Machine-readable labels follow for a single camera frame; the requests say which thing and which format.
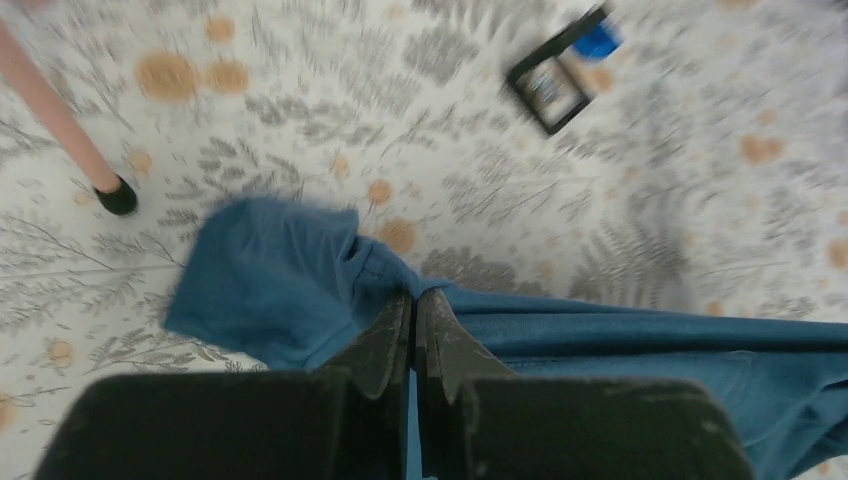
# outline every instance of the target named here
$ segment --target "patterned rug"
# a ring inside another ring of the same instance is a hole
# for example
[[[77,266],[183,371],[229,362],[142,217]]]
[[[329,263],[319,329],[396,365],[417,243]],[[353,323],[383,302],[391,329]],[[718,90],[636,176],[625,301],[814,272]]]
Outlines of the patterned rug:
[[[263,368],[158,326],[199,223],[241,195],[354,207],[468,287],[845,321],[844,2],[618,0],[622,47],[576,65],[595,100],[548,138],[505,52],[577,3],[0,5],[141,200],[105,214],[0,83],[0,480],[98,378]]]

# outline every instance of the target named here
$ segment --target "blue cloth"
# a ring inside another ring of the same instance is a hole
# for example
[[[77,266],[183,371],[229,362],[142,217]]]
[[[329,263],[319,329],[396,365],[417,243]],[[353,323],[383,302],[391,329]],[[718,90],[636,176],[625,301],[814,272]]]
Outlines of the blue cloth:
[[[726,407],[759,479],[848,453],[848,325],[474,292],[419,278],[357,227],[355,211],[272,199],[225,207],[198,235],[165,328],[273,369],[311,369],[367,328],[396,289],[418,297],[440,287],[465,328],[520,373],[701,382]]]

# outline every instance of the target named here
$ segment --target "blue object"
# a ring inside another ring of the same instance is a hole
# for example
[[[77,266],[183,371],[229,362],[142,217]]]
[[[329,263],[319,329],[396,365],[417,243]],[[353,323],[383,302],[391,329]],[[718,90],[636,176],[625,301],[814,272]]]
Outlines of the blue object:
[[[603,60],[618,46],[619,42],[606,21],[592,27],[589,33],[578,38],[573,44],[574,50],[588,60]]]
[[[384,244],[357,235],[358,224],[355,211],[273,199],[225,207],[198,235],[165,328],[273,369],[311,369],[362,332],[396,289],[419,297],[439,287],[465,328],[520,373],[701,382],[727,409],[758,479],[789,479],[848,453],[848,325],[470,291],[419,278]],[[420,452],[410,454],[420,465]]]

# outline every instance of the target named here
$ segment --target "pink table leg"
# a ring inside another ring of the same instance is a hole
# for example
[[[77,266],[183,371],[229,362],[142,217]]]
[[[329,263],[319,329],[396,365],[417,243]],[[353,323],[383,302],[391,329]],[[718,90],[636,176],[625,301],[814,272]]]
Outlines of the pink table leg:
[[[0,20],[0,75],[62,145],[94,186],[100,202],[116,215],[136,208],[132,188],[112,171],[59,94]]]

